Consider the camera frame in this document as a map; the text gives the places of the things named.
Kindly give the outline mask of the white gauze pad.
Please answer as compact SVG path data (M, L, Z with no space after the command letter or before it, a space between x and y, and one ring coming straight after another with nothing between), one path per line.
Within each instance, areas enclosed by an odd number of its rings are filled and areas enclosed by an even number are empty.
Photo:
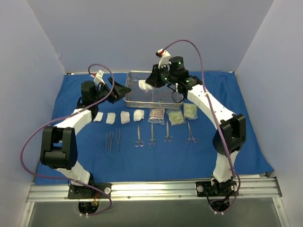
M103 118L103 113L102 112L98 112L93 121L94 122L101 122L102 118Z
M116 119L116 113L110 112L107 114L106 124L114 124Z
M139 85L139 88L141 90L143 90L144 92L152 91L154 89L154 87L147 84L145 80L139 80L138 85Z

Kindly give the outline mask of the steel mesh instrument tray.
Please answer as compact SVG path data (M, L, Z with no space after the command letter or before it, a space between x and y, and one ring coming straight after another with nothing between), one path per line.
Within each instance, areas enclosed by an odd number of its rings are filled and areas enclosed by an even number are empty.
M145 80L150 76L150 71L135 71L127 73L125 86L131 92L124 97L126 106L133 108L164 108L179 109L183 104L183 96L173 93L173 90L163 86L144 92L139 88L138 81Z

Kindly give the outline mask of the white gauze roll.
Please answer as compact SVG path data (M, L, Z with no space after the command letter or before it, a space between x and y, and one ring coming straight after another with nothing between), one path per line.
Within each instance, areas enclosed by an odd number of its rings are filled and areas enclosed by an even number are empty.
M130 122L130 113L127 111L122 111L120 113L121 124L126 124Z
M136 109L133 115L134 122L139 122L143 119L144 119L144 110Z

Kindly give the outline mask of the white gauze pad front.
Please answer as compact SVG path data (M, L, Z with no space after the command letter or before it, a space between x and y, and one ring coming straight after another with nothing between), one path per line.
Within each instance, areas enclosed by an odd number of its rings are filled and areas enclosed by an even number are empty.
M106 124L114 124L116 119L116 113L110 112L107 114Z

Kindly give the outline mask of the peach gauze pack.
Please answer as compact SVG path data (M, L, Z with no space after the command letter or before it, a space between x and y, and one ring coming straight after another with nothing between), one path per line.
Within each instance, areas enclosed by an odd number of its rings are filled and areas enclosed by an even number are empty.
M148 117L148 122L164 125L165 124L164 115L165 115L164 108L160 108L160 109L151 108Z

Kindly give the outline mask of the steel tweezers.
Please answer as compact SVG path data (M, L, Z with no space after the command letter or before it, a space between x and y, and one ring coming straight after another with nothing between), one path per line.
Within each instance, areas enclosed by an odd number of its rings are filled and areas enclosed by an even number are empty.
M120 147L120 137L121 137L121 129L116 129L116 144L117 144L117 150L119 150Z
M109 134L109 150L112 150L112 142L113 142L113 132L111 131Z
M107 149L108 142L109 142L109 139L110 139L110 134L111 134L111 133L107 133L107 134L106 134L105 149Z

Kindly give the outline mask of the green paper packet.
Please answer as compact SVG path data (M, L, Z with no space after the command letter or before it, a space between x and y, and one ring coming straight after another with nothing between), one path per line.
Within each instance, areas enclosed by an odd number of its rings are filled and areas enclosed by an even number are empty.
M170 110L168 112L171 126L181 125L185 123L184 116L181 110Z

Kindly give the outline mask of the cream gauze pack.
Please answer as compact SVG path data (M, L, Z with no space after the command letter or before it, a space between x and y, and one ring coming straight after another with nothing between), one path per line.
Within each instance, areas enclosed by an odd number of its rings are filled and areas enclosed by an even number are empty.
M184 118L189 120L197 119L197 106L191 103L183 104Z

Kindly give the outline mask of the straight steel scissors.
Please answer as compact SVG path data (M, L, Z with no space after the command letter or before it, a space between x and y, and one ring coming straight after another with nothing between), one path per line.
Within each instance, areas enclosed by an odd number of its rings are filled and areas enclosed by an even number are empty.
M149 145L156 145L157 141L154 138L154 130L153 130L153 123L151 123L151 138L148 140Z

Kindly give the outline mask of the steel surgical scissors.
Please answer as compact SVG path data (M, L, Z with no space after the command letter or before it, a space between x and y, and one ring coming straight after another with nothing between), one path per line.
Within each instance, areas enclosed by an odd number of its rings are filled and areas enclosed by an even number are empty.
M164 142L167 142L167 141L171 142L171 141L173 141L173 137L170 136L170 134L169 134L169 122L168 121L166 121L166 136L164 137L163 141Z

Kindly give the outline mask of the steel hemostat clamp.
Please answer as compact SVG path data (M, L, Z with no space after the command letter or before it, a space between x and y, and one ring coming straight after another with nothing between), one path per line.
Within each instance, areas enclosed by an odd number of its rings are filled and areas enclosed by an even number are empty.
M187 122L187 128L188 128L188 138L185 139L185 143L189 144L191 141L193 141L195 144L197 144L198 143L198 138L193 137L189 122Z

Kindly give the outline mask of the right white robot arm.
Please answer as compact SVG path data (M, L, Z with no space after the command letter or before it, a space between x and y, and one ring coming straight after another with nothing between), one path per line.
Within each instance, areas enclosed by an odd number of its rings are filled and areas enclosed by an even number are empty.
M246 141L246 118L221 104L206 88L205 80L191 76L180 56L161 56L150 76L139 83L143 91L173 85L175 92L195 104L213 123L216 132L213 146L217 159L210 189L215 195L227 190L226 181L235 176L234 162Z

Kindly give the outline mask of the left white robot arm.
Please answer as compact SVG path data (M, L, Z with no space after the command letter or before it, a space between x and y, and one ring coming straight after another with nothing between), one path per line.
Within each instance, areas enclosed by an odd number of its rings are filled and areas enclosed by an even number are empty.
M115 103L131 89L108 79L111 87L102 79L87 80L81 84L81 96L72 115L62 122L43 129L40 162L67 177L71 184L79 186L84 198L91 198L96 191L93 176L78 162L76 135L98 114L98 104Z

